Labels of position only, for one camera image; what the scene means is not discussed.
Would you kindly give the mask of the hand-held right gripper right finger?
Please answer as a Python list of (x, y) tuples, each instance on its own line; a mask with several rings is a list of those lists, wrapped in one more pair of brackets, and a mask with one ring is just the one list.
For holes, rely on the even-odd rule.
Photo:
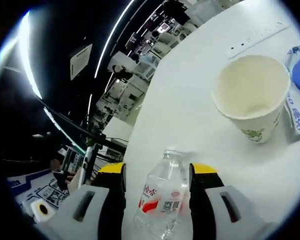
[(194, 240), (265, 240), (273, 223), (264, 221), (253, 202), (217, 170), (202, 163), (189, 165), (189, 208)]

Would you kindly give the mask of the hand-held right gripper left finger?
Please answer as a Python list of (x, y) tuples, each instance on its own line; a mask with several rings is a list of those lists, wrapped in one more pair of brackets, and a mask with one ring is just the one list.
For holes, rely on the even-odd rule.
[(126, 208), (126, 164), (103, 166), (43, 224), (47, 240), (120, 240)]

